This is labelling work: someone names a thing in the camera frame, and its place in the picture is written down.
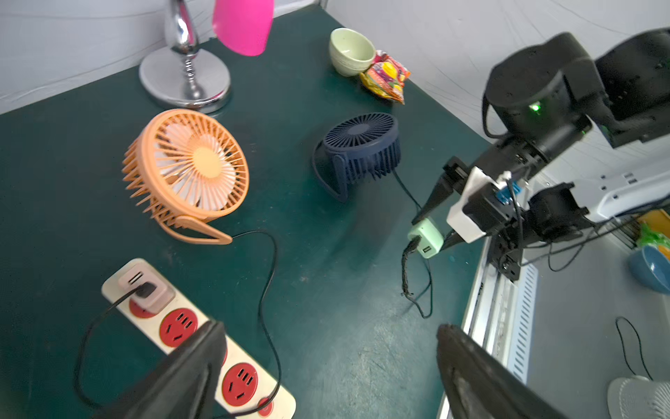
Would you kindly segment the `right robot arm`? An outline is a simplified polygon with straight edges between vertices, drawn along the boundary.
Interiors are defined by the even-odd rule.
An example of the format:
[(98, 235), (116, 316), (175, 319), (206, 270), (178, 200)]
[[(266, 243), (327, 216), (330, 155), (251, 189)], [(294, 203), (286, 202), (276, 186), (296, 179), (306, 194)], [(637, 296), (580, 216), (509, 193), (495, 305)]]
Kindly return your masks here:
[(648, 211), (669, 197), (669, 163), (540, 190), (522, 185), (593, 127), (611, 147), (669, 133), (669, 31), (646, 31), (593, 59), (568, 32), (495, 66), (483, 94), (506, 130), (473, 163), (451, 159), (413, 219), (408, 252), (432, 258), (456, 244), (501, 237), (528, 244), (575, 239), (618, 216)]

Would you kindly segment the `beige power strip red sockets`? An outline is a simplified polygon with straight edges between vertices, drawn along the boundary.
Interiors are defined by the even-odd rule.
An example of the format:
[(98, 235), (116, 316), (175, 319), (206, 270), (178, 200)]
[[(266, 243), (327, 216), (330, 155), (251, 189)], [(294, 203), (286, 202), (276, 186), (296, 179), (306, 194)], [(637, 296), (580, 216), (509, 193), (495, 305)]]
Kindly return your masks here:
[(166, 355), (100, 418), (292, 418), (294, 396), (146, 260), (109, 277), (102, 295)]

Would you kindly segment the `pink usb power adapter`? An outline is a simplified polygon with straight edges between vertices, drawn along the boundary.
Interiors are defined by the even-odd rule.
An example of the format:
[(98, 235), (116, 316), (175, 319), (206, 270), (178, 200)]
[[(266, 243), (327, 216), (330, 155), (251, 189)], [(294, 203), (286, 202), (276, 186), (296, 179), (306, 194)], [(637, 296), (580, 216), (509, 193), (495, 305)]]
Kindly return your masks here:
[(124, 292), (134, 291), (131, 300), (149, 314), (158, 314), (176, 296), (162, 274), (144, 259), (130, 261), (121, 270), (117, 282)]

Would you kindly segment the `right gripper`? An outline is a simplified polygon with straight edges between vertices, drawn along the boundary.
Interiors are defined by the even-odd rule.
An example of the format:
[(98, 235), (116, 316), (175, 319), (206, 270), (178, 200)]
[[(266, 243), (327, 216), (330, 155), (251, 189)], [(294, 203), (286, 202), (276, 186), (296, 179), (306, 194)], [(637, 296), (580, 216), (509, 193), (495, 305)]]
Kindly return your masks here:
[[(549, 134), (545, 134), (531, 139), (522, 139), (519, 136), (501, 139), (490, 145), (473, 163), (465, 163), (457, 156), (451, 157), (443, 166), (443, 173), (434, 185), (429, 199), (413, 218), (412, 224), (417, 225), (428, 218), (452, 195), (460, 195), (474, 167), (481, 169), (494, 181), (504, 171), (511, 172), (512, 179), (518, 183), (522, 179), (529, 179), (531, 174), (536, 174), (549, 162), (546, 145), (549, 138)], [(452, 230), (444, 238), (440, 251), (446, 251), (463, 242), (464, 239)]]

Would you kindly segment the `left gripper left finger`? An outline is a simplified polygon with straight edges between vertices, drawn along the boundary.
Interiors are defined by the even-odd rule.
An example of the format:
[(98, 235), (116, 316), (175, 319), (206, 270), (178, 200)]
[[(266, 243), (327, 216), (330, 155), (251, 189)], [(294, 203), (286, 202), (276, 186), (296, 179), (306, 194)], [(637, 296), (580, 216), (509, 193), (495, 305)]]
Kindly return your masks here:
[(210, 418), (226, 352), (224, 324), (209, 321), (94, 417)]

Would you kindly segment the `green usb power adapter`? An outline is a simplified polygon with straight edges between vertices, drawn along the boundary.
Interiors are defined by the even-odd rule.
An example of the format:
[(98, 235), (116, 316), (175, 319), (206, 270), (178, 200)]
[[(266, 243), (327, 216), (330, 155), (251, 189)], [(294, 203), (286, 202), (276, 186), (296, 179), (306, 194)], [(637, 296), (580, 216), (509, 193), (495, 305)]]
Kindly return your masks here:
[(422, 258), (430, 259), (437, 255), (444, 245), (445, 237), (431, 218), (425, 218), (414, 225), (408, 233), (410, 241), (417, 239), (417, 252)]

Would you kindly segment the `orange desk fan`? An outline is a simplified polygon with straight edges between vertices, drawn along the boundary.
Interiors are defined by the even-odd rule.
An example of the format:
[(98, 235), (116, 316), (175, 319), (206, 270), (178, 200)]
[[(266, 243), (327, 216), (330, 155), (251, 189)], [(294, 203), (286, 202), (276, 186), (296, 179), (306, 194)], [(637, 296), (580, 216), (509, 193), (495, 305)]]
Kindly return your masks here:
[(181, 108), (159, 113), (128, 147), (122, 165), (127, 190), (171, 237), (232, 243), (211, 222), (246, 199), (250, 169), (237, 140), (217, 120)]

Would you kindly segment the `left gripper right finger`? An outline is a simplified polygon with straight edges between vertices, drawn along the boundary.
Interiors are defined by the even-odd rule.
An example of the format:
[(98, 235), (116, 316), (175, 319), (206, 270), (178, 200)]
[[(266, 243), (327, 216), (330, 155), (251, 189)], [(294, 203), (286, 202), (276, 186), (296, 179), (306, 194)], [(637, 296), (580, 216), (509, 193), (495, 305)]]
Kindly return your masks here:
[(437, 365), (455, 418), (564, 418), (462, 328), (437, 330)]

